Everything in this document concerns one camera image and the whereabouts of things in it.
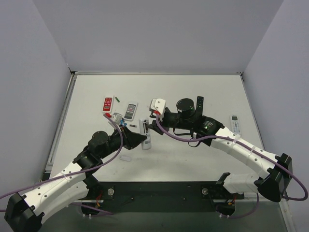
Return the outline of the white remote back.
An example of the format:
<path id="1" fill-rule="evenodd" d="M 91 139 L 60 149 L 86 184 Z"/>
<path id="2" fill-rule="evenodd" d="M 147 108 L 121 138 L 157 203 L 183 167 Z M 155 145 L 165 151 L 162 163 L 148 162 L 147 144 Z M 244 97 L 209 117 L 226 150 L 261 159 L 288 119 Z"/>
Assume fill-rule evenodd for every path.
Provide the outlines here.
<path id="1" fill-rule="evenodd" d="M 151 135 L 148 129 L 148 125 L 149 125 L 148 118 L 139 119 L 140 134 L 146 136 L 146 139 L 141 143 L 142 150 L 149 150 L 152 147 Z"/>

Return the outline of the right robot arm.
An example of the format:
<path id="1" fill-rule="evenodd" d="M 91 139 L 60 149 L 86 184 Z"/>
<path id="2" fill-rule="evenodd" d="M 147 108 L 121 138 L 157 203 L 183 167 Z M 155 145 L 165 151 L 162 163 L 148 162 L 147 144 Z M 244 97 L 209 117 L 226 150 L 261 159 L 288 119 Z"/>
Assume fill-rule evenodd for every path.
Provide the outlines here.
<path id="1" fill-rule="evenodd" d="M 264 151 L 241 138 L 219 121 L 203 115 L 204 98 L 194 102 L 184 98 L 176 103 L 177 112 L 171 112 L 164 99 L 152 99 L 150 117 L 158 117 L 151 128 L 162 134 L 168 129 L 188 130 L 192 141 L 219 149 L 248 166 L 251 174 L 225 173 L 218 184 L 231 194 L 259 193 L 273 202 L 280 202 L 292 174 L 292 159 Z"/>

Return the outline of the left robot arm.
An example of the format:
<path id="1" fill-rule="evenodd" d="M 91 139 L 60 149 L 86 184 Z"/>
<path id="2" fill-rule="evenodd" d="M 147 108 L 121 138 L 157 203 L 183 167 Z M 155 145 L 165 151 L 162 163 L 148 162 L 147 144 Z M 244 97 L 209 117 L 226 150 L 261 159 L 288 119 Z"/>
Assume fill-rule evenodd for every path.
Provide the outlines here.
<path id="1" fill-rule="evenodd" d="M 103 158 L 124 147 L 134 149 L 147 137 L 127 127 L 93 134 L 83 151 L 53 179 L 46 181 L 24 195 L 15 193 L 8 200 L 4 219 L 14 232 L 37 232 L 52 215 L 87 197 L 99 193 L 98 180 L 93 177 L 103 164 Z"/>

